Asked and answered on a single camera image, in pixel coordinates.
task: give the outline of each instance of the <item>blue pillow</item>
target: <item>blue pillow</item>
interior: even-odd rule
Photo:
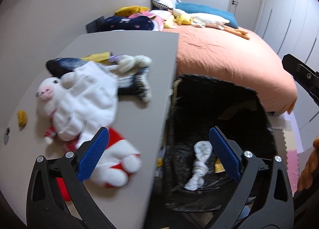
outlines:
[[[237,21],[236,21],[233,13],[219,10],[216,8],[212,8],[212,7],[209,7],[206,5],[197,5],[197,4],[193,4],[193,3],[183,3],[183,2],[176,4],[176,8],[181,9],[189,14],[207,13],[207,14],[212,14],[212,15],[223,17],[223,18],[229,20],[229,23],[226,24],[226,26],[238,29],[238,24],[237,24]]]

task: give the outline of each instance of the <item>black trash bag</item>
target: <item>black trash bag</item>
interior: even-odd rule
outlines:
[[[275,139],[256,92],[207,76],[182,75],[174,83],[164,157],[165,205],[174,211],[217,211],[228,199],[235,181],[226,172],[214,173],[216,154],[206,162],[205,183],[195,191],[184,189],[192,177],[194,145],[209,141],[209,130],[218,126],[224,135],[259,158],[277,154]],[[257,194],[257,178],[247,204]]]

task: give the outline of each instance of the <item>white pillow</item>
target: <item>white pillow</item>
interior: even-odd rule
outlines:
[[[174,9],[179,0],[151,0],[152,4],[159,9]]]
[[[223,17],[207,14],[207,13],[193,13],[193,14],[190,14],[190,16],[194,20],[203,22],[206,27],[217,28],[220,30],[224,30],[224,25],[229,23],[229,20]]]
[[[150,13],[160,16],[163,20],[166,20],[172,14],[167,10],[152,10]]]

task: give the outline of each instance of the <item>pink blanket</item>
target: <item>pink blanket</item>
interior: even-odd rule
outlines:
[[[254,32],[250,40],[214,28],[178,26],[177,74],[201,74],[255,90],[267,112],[293,110],[294,80],[278,55]]]

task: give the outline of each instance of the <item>white cloth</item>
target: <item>white cloth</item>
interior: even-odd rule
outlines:
[[[187,190],[196,190],[204,184],[203,177],[208,172],[205,162],[212,154],[212,145],[209,141],[199,141],[194,145],[196,160],[193,165],[193,176],[185,184]]]
[[[117,76],[88,62],[61,77],[69,88],[52,116],[58,137],[70,141],[80,135],[76,148],[90,141],[102,127],[110,126],[117,111]]]

